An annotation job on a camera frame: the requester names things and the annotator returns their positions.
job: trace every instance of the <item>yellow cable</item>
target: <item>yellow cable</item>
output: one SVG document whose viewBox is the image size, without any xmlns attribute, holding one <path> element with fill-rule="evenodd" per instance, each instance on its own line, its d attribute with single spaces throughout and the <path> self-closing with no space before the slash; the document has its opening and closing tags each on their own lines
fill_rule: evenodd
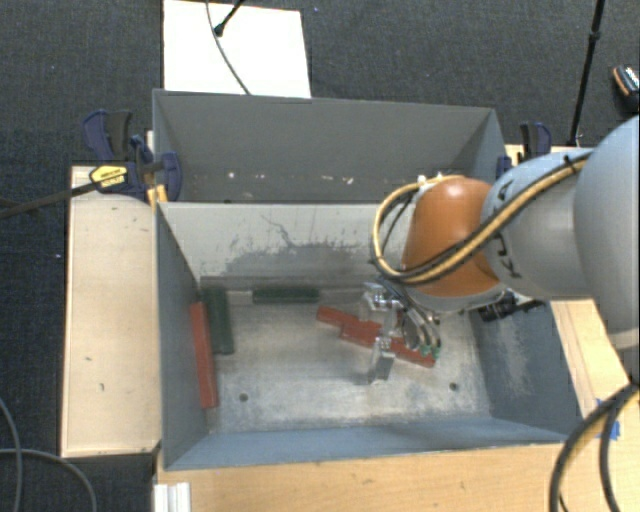
<svg viewBox="0 0 640 512">
<path fill-rule="evenodd" d="M 493 219 L 489 224 L 487 224 L 480 232 L 474 235 L 464 246 L 462 246 L 459 250 L 457 250 L 454 254 L 452 254 L 449 258 L 442 261 L 435 267 L 429 269 L 428 271 L 418 274 L 416 276 L 409 277 L 410 271 L 402 272 L 394 269 L 389 265 L 389 263 L 385 260 L 384 255 L 382 254 L 382 250 L 380 248 L 380 224 L 382 214 L 387 209 L 388 205 L 397 199 L 402 194 L 410 192 L 412 190 L 416 190 L 422 186 L 421 183 L 411 183 L 409 185 L 405 185 L 400 187 L 399 189 L 392 192 L 380 205 L 378 211 L 376 212 L 376 216 L 374 218 L 373 223 L 373 232 L 372 232 L 372 241 L 373 241 L 373 249 L 374 256 L 379 264 L 379 266 L 387 273 L 388 276 L 399 278 L 402 280 L 404 284 L 420 284 L 426 280 L 433 280 L 437 278 L 439 275 L 446 273 L 452 267 L 457 265 L 460 261 L 467 258 L 478 246 L 486 242 L 486 240 L 492 236 L 495 232 L 497 232 L 507 221 L 511 218 L 511 216 L 516 212 L 519 208 L 521 208 L 527 201 L 531 200 L 533 197 L 541 194 L 548 188 L 556 185 L 562 180 L 568 178 L 569 176 L 575 174 L 580 171 L 584 166 L 586 160 L 580 160 L 577 162 L 568 165 L 567 167 L 563 167 L 562 169 L 554 172 L 550 176 L 545 179 L 540 180 L 537 183 L 534 183 L 529 188 L 525 189 L 519 196 L 516 197 L 514 201 L 508 204 L 497 216 Z M 438 181 L 438 178 L 432 178 L 427 183 L 433 183 Z"/>
</svg>

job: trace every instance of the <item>red wooden block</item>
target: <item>red wooden block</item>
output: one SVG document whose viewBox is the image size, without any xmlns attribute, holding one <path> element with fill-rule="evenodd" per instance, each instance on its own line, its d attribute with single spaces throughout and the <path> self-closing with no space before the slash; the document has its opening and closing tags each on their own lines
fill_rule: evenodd
<svg viewBox="0 0 640 512">
<path fill-rule="evenodd" d="M 381 325 L 379 323 L 372 321 L 361 322 L 354 315 L 327 306 L 318 308 L 316 319 L 320 322 L 340 327 L 340 339 L 351 341 L 361 347 L 373 347 L 376 337 L 380 333 Z M 399 359 L 410 363 L 431 368 L 436 362 L 430 354 L 423 356 L 420 352 L 407 348 L 403 338 L 394 338 L 390 348 Z"/>
<path fill-rule="evenodd" d="M 211 333 L 206 304 L 204 302 L 191 304 L 189 314 L 193 330 L 193 345 L 196 351 L 200 407 L 203 409 L 218 407 L 218 382 L 215 359 L 211 351 Z"/>
</svg>

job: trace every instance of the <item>black stand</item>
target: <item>black stand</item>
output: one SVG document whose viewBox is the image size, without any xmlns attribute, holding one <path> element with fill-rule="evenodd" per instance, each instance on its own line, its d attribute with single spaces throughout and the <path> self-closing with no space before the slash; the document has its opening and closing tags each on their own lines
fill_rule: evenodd
<svg viewBox="0 0 640 512">
<path fill-rule="evenodd" d="M 587 48 L 587 56 L 584 60 L 584 68 L 582 69 L 582 79 L 580 81 L 580 91 L 578 92 L 578 100 L 576 101 L 576 111 L 573 114 L 573 123 L 571 124 L 571 133 L 569 134 L 568 146 L 577 145 L 578 124 L 580 123 L 580 115 L 582 114 L 582 104 L 584 103 L 584 95 L 587 91 L 587 82 L 589 81 L 589 72 L 591 71 L 591 61 L 596 50 L 596 42 L 600 39 L 600 22 L 602 21 L 602 11 L 604 11 L 604 1 L 598 0 L 596 10 L 593 13 L 593 21 L 591 22 L 591 33 L 589 34 L 589 47 Z"/>
</svg>

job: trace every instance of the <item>white paper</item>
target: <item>white paper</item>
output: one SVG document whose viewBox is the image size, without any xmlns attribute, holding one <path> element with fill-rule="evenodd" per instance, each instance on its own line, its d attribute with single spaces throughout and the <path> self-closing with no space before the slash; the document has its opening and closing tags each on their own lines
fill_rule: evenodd
<svg viewBox="0 0 640 512">
<path fill-rule="evenodd" d="M 215 26 L 231 5 L 210 3 L 210 9 Z M 220 43 L 252 94 L 311 97 L 298 11 L 243 6 Z M 164 2 L 164 87 L 244 94 L 216 47 L 204 2 Z"/>
</svg>

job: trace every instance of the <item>green block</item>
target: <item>green block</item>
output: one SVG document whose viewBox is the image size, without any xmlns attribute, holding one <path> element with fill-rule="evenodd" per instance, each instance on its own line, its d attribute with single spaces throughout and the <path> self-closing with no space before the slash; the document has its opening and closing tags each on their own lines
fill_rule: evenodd
<svg viewBox="0 0 640 512">
<path fill-rule="evenodd" d="M 233 354 L 235 346 L 226 289 L 221 286 L 205 288 L 201 291 L 201 296 L 207 305 L 213 353 Z"/>
<path fill-rule="evenodd" d="M 253 290 L 254 304 L 315 304 L 320 290 L 311 286 L 272 286 Z"/>
</svg>

